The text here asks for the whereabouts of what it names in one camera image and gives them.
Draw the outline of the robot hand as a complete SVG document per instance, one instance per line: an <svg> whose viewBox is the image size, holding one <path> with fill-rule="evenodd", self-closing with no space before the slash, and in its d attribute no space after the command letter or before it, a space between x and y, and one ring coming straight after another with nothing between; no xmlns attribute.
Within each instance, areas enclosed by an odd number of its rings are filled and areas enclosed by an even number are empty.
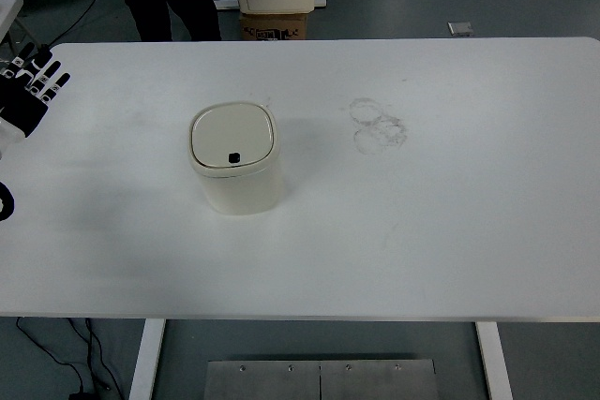
<svg viewBox="0 0 600 400"><path fill-rule="evenodd" d="M34 51L33 42L1 69L1 158L7 149L28 138L47 113L50 103L69 82L70 74L62 73L55 81L51 78L61 68L53 60L50 50Z"/></svg>

